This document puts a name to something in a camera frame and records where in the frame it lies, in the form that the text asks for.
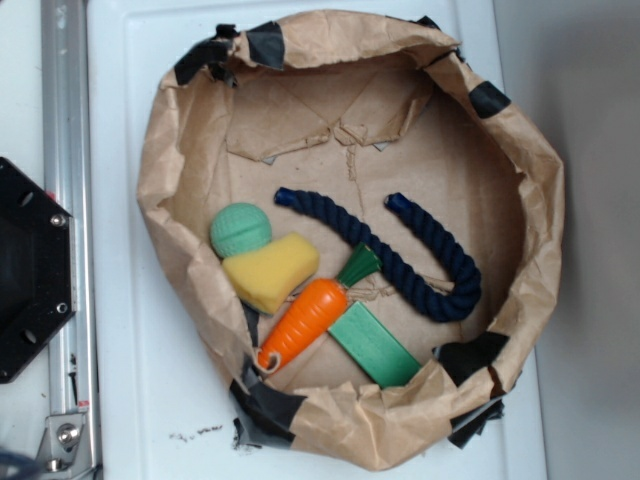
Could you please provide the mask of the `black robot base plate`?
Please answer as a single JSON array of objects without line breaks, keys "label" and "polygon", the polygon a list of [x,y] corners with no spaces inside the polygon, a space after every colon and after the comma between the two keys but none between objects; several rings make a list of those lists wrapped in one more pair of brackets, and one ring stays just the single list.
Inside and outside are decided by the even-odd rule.
[{"label": "black robot base plate", "polygon": [[1,382],[14,381],[75,313],[72,216],[1,159]]}]

